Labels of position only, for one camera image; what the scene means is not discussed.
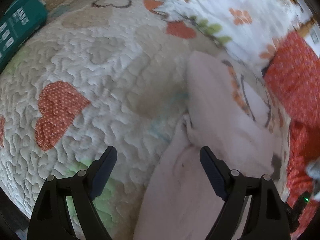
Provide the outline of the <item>pale pink knit sweater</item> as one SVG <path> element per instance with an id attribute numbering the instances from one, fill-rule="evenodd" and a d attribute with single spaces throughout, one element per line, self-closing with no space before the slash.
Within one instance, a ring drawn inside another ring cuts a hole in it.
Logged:
<path id="1" fill-rule="evenodd" d="M 187 82 L 188 111 L 151 176 L 134 239 L 205 239 L 223 201 L 201 165 L 204 146 L 245 176 L 270 175 L 288 198 L 291 120 L 273 93 L 238 64 L 199 51 Z"/>

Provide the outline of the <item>teal cardboard box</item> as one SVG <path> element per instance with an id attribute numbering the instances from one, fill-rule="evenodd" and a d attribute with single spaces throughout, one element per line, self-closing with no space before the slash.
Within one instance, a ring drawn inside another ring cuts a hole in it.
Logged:
<path id="1" fill-rule="evenodd" d="M 15 0 L 1 18 L 1 71 L 24 42 L 45 25 L 47 10 L 40 0 Z"/>

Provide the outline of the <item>red floral blanket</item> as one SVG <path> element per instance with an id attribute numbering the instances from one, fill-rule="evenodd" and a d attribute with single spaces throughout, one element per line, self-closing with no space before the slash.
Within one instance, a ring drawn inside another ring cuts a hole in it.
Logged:
<path id="1" fill-rule="evenodd" d="M 319 158 L 319 57 L 293 31 L 277 49 L 264 80 L 291 119 L 286 186 L 293 206 L 302 193 L 312 191 L 305 169 Z"/>

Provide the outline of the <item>grey crumpled clothes pile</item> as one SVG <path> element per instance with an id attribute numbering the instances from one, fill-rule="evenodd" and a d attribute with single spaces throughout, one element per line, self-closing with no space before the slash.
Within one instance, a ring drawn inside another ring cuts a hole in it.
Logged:
<path id="1" fill-rule="evenodd" d="M 320 159 L 311 161 L 306 167 L 306 174 L 312 179 L 313 190 L 312 199 L 319 202 L 320 200 Z"/>

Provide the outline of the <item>white floral pillow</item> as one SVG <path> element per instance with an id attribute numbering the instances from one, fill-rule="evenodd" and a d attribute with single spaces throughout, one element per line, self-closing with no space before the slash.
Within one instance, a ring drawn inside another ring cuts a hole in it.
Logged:
<path id="1" fill-rule="evenodd" d="M 290 0 L 166 0 L 155 11 L 170 22 L 190 20 L 252 69 L 268 65 L 303 14 Z"/>

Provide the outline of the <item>heart patterned quilt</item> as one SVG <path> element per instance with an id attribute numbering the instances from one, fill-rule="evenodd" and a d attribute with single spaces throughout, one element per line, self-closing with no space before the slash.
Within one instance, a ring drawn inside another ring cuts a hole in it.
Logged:
<path id="1" fill-rule="evenodd" d="M 49 175 L 87 170 L 108 146 L 117 161 L 93 205 L 111 239 L 134 239 L 151 176 L 188 111 L 195 51 L 238 64 L 166 0 L 40 0 L 48 13 L 1 71 L 1 189 L 27 228 Z"/>

